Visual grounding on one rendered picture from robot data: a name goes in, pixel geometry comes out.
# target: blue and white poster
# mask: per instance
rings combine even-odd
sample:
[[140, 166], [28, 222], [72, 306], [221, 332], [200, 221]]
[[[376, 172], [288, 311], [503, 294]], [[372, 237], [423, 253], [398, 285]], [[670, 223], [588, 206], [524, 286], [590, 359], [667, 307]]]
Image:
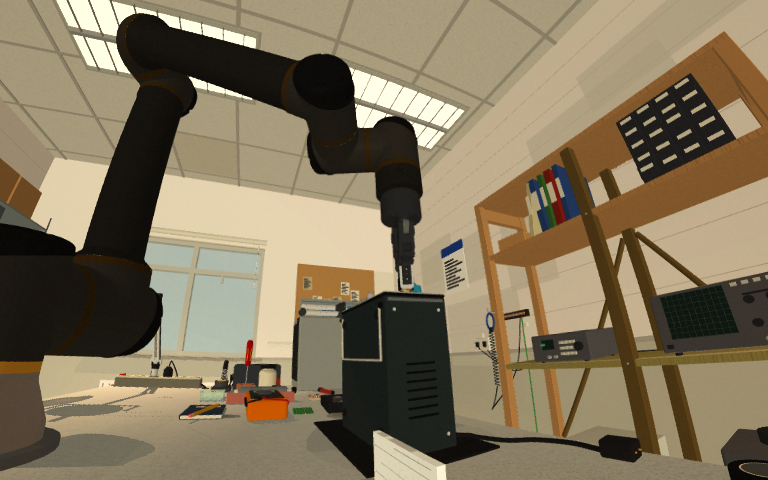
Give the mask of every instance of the blue and white poster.
[[441, 252], [445, 272], [445, 293], [460, 292], [469, 288], [467, 266], [464, 259], [464, 242], [458, 241], [445, 247]]

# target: black computer case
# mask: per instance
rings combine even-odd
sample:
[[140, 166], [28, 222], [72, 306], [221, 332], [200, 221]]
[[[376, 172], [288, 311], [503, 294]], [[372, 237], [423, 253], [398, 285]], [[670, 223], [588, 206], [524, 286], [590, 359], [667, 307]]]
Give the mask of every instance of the black computer case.
[[385, 292], [343, 313], [343, 425], [421, 452], [456, 446], [443, 295]]

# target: green binder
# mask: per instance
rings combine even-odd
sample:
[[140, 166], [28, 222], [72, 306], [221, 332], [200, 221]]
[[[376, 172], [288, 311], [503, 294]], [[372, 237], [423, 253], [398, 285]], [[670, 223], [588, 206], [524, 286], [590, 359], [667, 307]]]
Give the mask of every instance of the green binder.
[[555, 211], [552, 210], [552, 200], [549, 198], [549, 192], [547, 191], [547, 182], [544, 181], [544, 175], [536, 175], [536, 181], [539, 182], [539, 188], [544, 193], [544, 202], [547, 206], [544, 208], [547, 212], [547, 220], [549, 220], [549, 228], [554, 228], [557, 225], [555, 219]]

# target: blue binder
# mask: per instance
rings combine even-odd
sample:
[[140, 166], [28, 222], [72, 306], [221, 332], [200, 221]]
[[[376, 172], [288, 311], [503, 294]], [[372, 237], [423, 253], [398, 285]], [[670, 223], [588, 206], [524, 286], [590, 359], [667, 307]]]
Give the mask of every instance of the blue binder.
[[[573, 195], [573, 186], [568, 179], [568, 174], [565, 172], [565, 168], [557, 164], [552, 165], [552, 173], [555, 175], [556, 179], [560, 179], [560, 184], [563, 186], [563, 210], [565, 211], [566, 220], [581, 215], [579, 205], [576, 203], [576, 197]], [[592, 189], [589, 188], [589, 182], [587, 182], [586, 177], [584, 177], [584, 182], [587, 184], [587, 190], [589, 190], [589, 196], [592, 199], [592, 207], [594, 208], [595, 198], [592, 196]]]
[[536, 212], [539, 216], [539, 223], [541, 223], [541, 231], [546, 232], [549, 230], [549, 220], [547, 219], [547, 211], [544, 209], [547, 204], [544, 203], [544, 197], [541, 195], [541, 188], [537, 180], [528, 181], [528, 187], [531, 189], [531, 193], [536, 192], [536, 198], [539, 199], [539, 205], [541, 208]]

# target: pencil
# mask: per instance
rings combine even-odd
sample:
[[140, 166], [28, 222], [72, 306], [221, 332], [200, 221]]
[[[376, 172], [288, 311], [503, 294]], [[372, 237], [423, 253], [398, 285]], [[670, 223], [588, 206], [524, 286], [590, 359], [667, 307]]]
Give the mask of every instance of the pencil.
[[194, 412], [194, 413], [190, 413], [190, 414], [189, 414], [189, 418], [192, 418], [192, 417], [194, 417], [195, 415], [200, 415], [201, 413], [205, 413], [205, 412], [207, 412], [207, 411], [209, 411], [209, 410], [213, 410], [214, 408], [216, 408], [216, 407], [218, 407], [218, 406], [219, 406], [219, 404], [217, 403], [216, 405], [211, 405], [210, 407], [205, 407], [205, 408], [203, 408], [202, 410], [198, 410], [198, 411], [196, 411], [196, 412]]

